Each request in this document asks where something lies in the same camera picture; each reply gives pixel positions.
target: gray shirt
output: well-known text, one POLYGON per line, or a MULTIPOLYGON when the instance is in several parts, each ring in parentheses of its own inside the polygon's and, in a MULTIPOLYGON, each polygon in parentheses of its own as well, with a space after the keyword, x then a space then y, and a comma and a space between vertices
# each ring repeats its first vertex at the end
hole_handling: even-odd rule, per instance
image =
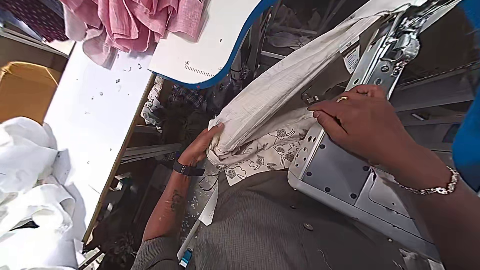
MULTIPOLYGON (((286 171, 218 185, 211 225, 201 229, 187 269, 398 270, 395 242, 288 185, 286 171)), ((142 243, 132 270, 182 269, 178 238, 142 243)))

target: left hand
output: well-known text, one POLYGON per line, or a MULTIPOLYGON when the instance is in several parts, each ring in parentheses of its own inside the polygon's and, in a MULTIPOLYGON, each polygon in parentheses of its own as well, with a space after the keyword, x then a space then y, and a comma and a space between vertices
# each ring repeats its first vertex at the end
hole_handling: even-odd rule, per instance
POLYGON ((197 162, 206 158, 205 150, 212 141, 212 138, 223 131, 223 127, 223 123, 219 123, 210 130, 205 128, 187 149, 185 149, 179 157, 178 162, 186 166, 195 166, 197 162))

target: hand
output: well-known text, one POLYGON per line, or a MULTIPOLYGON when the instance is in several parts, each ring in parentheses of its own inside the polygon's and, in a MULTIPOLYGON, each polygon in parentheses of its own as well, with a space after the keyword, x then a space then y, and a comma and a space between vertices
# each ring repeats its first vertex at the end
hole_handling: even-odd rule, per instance
POLYGON ((371 163, 393 166, 400 153, 418 147, 378 86, 356 86, 308 109, 333 141, 371 163))
POLYGON ((206 157, 205 150, 212 141, 215 134, 223 131, 223 123, 212 127, 210 130, 204 129, 200 135, 185 149, 182 155, 179 157, 178 162, 182 165, 194 166, 197 162, 203 160, 206 157))

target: checkered cloth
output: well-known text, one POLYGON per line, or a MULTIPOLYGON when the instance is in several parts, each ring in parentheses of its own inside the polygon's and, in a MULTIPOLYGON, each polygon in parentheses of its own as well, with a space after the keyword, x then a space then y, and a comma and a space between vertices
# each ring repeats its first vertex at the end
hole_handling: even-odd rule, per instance
POLYGON ((204 97, 200 94, 200 90, 188 89, 180 85, 173 85, 172 93, 168 97, 169 102, 180 101, 191 105, 194 109, 202 106, 204 97))

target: tattoo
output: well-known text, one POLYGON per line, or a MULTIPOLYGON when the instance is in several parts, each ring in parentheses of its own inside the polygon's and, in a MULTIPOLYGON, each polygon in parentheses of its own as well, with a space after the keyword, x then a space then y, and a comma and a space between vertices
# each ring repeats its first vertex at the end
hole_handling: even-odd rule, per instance
POLYGON ((183 197, 179 194, 179 192, 175 189, 173 191, 173 196, 172 196, 172 204, 171 204, 171 208, 172 208, 172 212, 177 212, 177 211, 181 211, 182 209, 182 206, 183 206, 183 197))

